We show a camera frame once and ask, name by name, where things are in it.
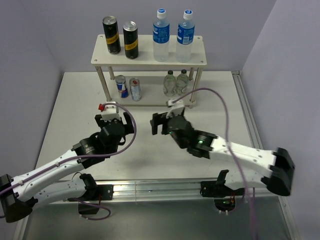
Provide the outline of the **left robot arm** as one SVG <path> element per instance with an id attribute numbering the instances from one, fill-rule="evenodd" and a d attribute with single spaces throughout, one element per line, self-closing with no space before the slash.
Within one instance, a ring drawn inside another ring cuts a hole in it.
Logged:
<path id="1" fill-rule="evenodd" d="M 60 179 L 88 169 L 105 159 L 124 152 L 133 142 L 126 143 L 126 136 L 137 135 L 137 124 L 131 113 L 104 120 L 103 114 L 95 116 L 100 131 L 82 139 L 55 160 L 22 175 L 0 177 L 1 215 L 7 223 L 14 223 L 30 215 L 43 205 L 63 199 L 87 204 L 95 198 L 98 186 L 87 173 L 76 180 L 60 182 Z"/>

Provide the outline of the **blue label water bottle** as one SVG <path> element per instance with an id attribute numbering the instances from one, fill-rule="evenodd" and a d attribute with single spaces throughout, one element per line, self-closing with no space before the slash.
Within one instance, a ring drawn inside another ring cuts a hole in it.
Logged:
<path id="1" fill-rule="evenodd" d="M 170 23 L 167 11 L 159 8 L 156 20 L 153 22 L 153 57 L 158 62 L 165 62 L 169 58 Z"/>
<path id="2" fill-rule="evenodd" d="M 176 59 L 180 63 L 187 63 L 191 59 L 191 49 L 195 34 L 193 11 L 186 9 L 183 19 L 178 23 L 176 35 Z"/>

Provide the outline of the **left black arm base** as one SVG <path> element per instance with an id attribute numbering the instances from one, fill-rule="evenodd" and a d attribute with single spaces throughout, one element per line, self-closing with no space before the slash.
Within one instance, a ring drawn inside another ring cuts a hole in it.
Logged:
<path id="1" fill-rule="evenodd" d="M 110 201 L 113 198 L 114 186 L 112 184 L 98 185 L 94 189 L 87 190 L 83 196 L 68 198 L 68 202 L 78 203 L 78 213 L 80 217 L 99 221 L 107 219 L 111 216 L 111 210 L 102 205 L 102 201 Z M 104 217 L 93 218 L 91 215 L 96 215 L 100 209 L 107 211 Z"/>

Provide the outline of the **black yellow can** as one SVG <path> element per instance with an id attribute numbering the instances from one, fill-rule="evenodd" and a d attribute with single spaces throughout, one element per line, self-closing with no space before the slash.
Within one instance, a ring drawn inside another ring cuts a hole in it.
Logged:
<path id="1" fill-rule="evenodd" d="M 105 16 L 102 20 L 105 41 L 110 54 L 121 52 L 118 22 L 114 16 Z"/>
<path id="2" fill-rule="evenodd" d="M 137 24 L 128 20 L 123 24 L 125 56 L 136 59 L 139 56 L 138 27 Z"/>

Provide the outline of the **blue silver energy can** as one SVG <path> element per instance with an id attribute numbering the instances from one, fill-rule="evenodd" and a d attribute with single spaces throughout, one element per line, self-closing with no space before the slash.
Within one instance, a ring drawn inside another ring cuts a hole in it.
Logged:
<path id="1" fill-rule="evenodd" d="M 118 75 L 115 77 L 116 87 L 119 93 L 120 98 L 127 98 L 129 96 L 127 88 L 127 80 L 124 75 Z"/>

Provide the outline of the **red tab silver can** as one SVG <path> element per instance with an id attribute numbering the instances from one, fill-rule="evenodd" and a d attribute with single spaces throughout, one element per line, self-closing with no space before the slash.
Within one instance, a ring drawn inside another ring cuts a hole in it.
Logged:
<path id="1" fill-rule="evenodd" d="M 140 81 L 138 78 L 131 78 L 129 80 L 129 88 L 131 93 L 131 98 L 133 101 L 140 101 L 141 100 L 141 88 L 140 88 Z"/>

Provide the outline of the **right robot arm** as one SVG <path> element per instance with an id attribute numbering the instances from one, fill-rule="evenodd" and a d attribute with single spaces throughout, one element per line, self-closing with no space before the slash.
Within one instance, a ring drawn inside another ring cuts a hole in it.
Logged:
<path id="1" fill-rule="evenodd" d="M 211 186 L 202 193 L 213 191 L 218 198 L 229 194 L 240 195 L 245 188 L 265 188 L 269 192 L 288 197 L 292 192 L 295 164 L 285 148 L 263 150 L 227 142 L 221 136 L 196 130 L 183 114 L 154 113 L 150 120 L 151 132 L 170 135 L 181 149 L 197 158 L 235 163 L 238 171 L 223 169 Z"/>

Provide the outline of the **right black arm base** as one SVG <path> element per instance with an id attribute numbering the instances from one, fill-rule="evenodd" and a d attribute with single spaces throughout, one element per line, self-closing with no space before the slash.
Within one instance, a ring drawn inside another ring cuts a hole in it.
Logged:
<path id="1" fill-rule="evenodd" d="M 228 215 L 245 203 L 244 188 L 233 190 L 216 180 L 201 181 L 199 193 L 204 198 L 213 198 L 219 214 Z"/>

